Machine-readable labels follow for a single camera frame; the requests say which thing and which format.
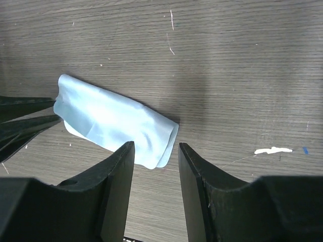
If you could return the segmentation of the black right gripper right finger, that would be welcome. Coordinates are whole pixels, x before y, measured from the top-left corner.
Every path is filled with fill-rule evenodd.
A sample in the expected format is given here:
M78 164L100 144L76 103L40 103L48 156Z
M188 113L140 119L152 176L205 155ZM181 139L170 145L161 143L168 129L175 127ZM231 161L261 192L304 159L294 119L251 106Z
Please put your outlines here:
M180 143L189 241L322 241L322 177L261 176L248 183Z

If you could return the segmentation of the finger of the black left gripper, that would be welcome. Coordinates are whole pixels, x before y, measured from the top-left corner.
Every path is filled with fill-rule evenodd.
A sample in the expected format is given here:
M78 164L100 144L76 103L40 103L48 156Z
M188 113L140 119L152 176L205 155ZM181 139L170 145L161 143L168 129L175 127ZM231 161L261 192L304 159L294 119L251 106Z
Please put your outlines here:
M58 115L47 115L2 123L1 162L6 162L37 135L61 121Z
M54 103L49 97L1 96L1 123L53 107Z

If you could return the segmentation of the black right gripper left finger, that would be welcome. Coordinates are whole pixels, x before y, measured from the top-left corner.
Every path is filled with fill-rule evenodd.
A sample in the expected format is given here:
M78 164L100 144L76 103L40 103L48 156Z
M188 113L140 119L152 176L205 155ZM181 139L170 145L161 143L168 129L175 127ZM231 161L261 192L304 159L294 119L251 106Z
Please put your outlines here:
M1 241L122 241L135 146L60 184L1 178Z

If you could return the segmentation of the light blue cleaning cloth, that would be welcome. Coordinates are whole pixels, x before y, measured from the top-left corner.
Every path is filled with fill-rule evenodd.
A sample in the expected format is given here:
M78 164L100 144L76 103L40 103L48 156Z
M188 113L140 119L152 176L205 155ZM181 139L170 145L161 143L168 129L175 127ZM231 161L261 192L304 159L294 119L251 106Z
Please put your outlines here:
M135 164L148 169L167 165L179 125L147 106L66 74L58 79L54 113L66 130L115 152L135 144Z

